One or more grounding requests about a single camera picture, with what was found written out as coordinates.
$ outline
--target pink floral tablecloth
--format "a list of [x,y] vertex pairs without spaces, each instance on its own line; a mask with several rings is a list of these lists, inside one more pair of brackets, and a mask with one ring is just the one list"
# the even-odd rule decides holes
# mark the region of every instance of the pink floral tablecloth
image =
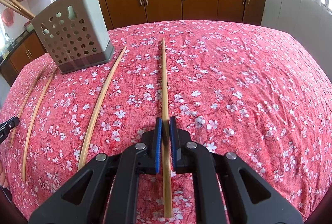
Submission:
[[[61,75],[41,103],[29,142],[26,134],[38,98],[55,69],[48,54],[16,79],[0,121],[17,115],[35,77],[47,65],[21,117],[14,146],[0,146],[14,202],[31,213],[77,171],[94,105],[116,56],[127,45],[99,112],[88,161],[118,154],[154,128],[161,115],[161,49],[167,45],[169,115],[211,152],[236,152],[306,219],[331,182],[332,84],[289,34],[246,24],[176,21],[109,31],[110,63]],[[190,175],[172,172],[173,217],[163,218],[162,176],[141,176],[137,222],[195,223]]]

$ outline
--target wooden chopstick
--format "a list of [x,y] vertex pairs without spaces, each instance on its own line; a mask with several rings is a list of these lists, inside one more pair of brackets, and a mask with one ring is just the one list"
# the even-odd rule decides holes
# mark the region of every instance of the wooden chopstick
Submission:
[[32,115],[31,121],[30,121],[30,125],[29,125],[29,129],[28,129],[28,133],[27,133],[27,137],[25,140],[25,145],[24,145],[24,152],[23,152],[23,161],[22,161],[22,181],[25,182],[26,180],[26,164],[27,164],[27,155],[28,155],[28,147],[29,147],[29,141],[30,141],[30,136],[31,136],[31,131],[32,128],[34,126],[34,120],[37,116],[38,110],[39,110],[39,106],[41,104],[41,102],[43,101],[43,98],[45,96],[45,93],[49,87],[49,84],[51,83],[56,71],[58,70],[58,68],[56,68],[53,73],[51,74],[51,76],[49,77],[49,80],[47,81],[46,85],[43,88],[43,91],[41,92],[41,95],[38,99],[38,102],[36,104],[36,107],[34,108],[34,113]]
[[[19,113],[17,115],[17,117],[20,119],[22,113],[23,113],[23,110],[24,110],[24,107],[25,107],[25,104],[28,102],[28,99],[31,95],[31,92],[32,90],[34,89],[36,83],[38,82],[40,76],[42,75],[42,73],[44,72],[44,70],[46,69],[46,66],[41,70],[41,72],[39,72],[39,74],[37,75],[37,77],[34,79],[34,82],[32,83],[27,95],[25,96],[25,99],[22,103],[22,106],[20,107],[20,110],[19,110]],[[17,127],[15,127],[13,130],[12,130],[12,135],[10,137],[10,147],[13,147],[13,142],[14,142],[14,137],[15,137],[15,133],[16,133],[16,129]]]
[[15,11],[16,13],[20,14],[21,16],[27,18],[28,20],[32,20],[32,17],[30,17],[29,15],[27,15],[26,13],[23,13],[20,9],[18,9],[17,7],[15,7],[14,5],[12,5],[11,3],[9,3],[6,0],[0,0],[0,4],[4,5],[5,7]]
[[122,49],[120,55],[118,56],[117,60],[115,61],[110,73],[108,74],[107,79],[104,83],[104,86],[103,86],[103,88],[100,92],[100,95],[98,97],[97,103],[95,105],[95,108],[93,110],[93,113],[92,113],[92,116],[91,116],[91,119],[90,119],[90,122],[89,122],[88,129],[87,129],[86,134],[85,134],[85,138],[84,138],[84,142],[83,142],[83,146],[82,146],[82,150],[81,150],[81,156],[80,156],[80,160],[78,162],[77,171],[79,171],[85,165],[86,157],[88,155],[88,150],[89,150],[89,146],[90,146],[90,141],[91,141],[91,138],[92,138],[92,132],[93,132],[93,129],[94,129],[96,121],[97,121],[97,117],[98,117],[98,114],[99,114],[100,107],[101,107],[101,105],[103,103],[103,100],[105,98],[107,89],[108,89],[108,87],[109,87],[109,85],[112,81],[113,75],[114,75],[115,71],[117,70],[117,66],[119,65],[119,63],[121,61],[121,58],[122,58],[124,52],[126,51],[126,49],[127,49],[127,46],[125,46]]
[[161,88],[162,88],[161,119],[163,121],[163,130],[164,130],[163,139],[162,139],[164,217],[171,218],[173,216],[172,183],[171,183],[171,159],[170,159],[170,143],[169,143],[166,48],[165,48],[164,38],[162,41]]
[[18,9],[20,9],[23,13],[26,13],[28,16],[31,16],[32,18],[35,17],[35,15],[27,10],[22,4],[20,4],[17,0],[9,0],[11,3],[13,3],[14,6],[16,6]]

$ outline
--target perforated plastic basket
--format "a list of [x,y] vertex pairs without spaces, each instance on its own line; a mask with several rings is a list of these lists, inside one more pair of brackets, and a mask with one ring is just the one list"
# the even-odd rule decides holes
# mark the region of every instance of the perforated plastic basket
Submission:
[[112,58],[114,47],[98,0],[57,0],[31,23],[62,74]]

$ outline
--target triangular cutout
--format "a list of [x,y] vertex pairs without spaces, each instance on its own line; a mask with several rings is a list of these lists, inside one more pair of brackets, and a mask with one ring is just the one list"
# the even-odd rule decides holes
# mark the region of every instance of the triangular cutout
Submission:
[[271,193],[247,170],[240,169],[239,172],[253,204],[257,204],[271,197]]
[[62,195],[62,199],[74,205],[79,205],[83,199],[84,193],[89,185],[92,175],[92,170],[84,174],[76,184],[74,184],[66,193],[64,193],[64,195]]

